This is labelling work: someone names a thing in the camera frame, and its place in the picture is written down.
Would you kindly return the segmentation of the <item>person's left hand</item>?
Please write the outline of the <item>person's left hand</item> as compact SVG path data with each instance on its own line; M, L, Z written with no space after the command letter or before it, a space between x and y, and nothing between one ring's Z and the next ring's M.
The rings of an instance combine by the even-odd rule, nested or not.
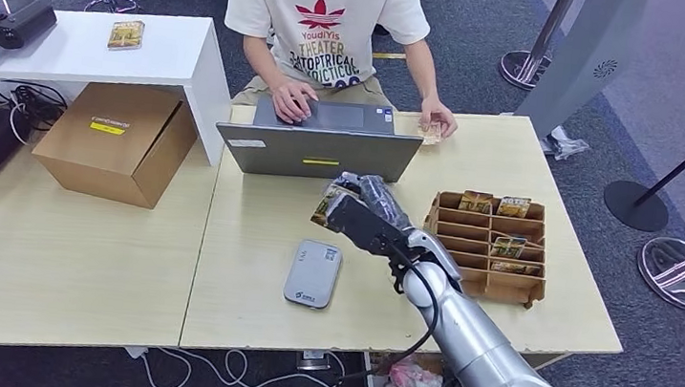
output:
M432 132L442 139L452 136L458 129L455 115L437 97L426 97L420 106L419 128Z

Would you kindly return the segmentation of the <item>person's right hand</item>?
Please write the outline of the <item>person's right hand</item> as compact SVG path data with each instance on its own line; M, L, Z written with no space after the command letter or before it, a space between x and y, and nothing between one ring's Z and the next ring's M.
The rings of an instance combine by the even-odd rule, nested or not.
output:
M278 80L270 89L274 112L283 122L303 122L310 117L310 102L319 96L309 84L291 78Z

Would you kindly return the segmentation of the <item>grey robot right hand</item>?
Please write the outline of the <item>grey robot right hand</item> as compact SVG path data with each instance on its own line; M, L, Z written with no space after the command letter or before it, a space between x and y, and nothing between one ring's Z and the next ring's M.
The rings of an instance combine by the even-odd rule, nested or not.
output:
M357 175L342 172L333 185L351 191L375 215L399 230L414 228L410 218L400 207L390 187L378 175Z

